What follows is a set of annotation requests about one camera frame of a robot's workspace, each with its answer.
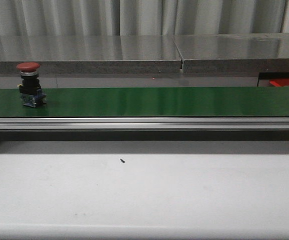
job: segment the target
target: emergency stop button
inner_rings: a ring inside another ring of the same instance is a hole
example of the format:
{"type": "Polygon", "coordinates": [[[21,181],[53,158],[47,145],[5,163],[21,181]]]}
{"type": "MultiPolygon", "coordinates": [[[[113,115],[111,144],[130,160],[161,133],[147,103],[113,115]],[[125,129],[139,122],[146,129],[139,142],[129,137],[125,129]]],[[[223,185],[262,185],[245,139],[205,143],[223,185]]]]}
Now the emergency stop button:
{"type": "Polygon", "coordinates": [[[37,62],[23,62],[16,66],[17,69],[24,73],[36,72],[39,67],[40,64],[37,62]]]}

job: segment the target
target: white curtain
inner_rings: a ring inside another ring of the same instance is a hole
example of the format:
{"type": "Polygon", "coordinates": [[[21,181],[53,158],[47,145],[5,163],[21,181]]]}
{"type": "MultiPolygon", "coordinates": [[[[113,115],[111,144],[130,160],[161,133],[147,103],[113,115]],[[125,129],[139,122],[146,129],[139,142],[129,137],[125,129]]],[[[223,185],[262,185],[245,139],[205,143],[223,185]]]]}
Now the white curtain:
{"type": "Polygon", "coordinates": [[[278,33],[285,0],[0,0],[0,36],[278,33]]]}

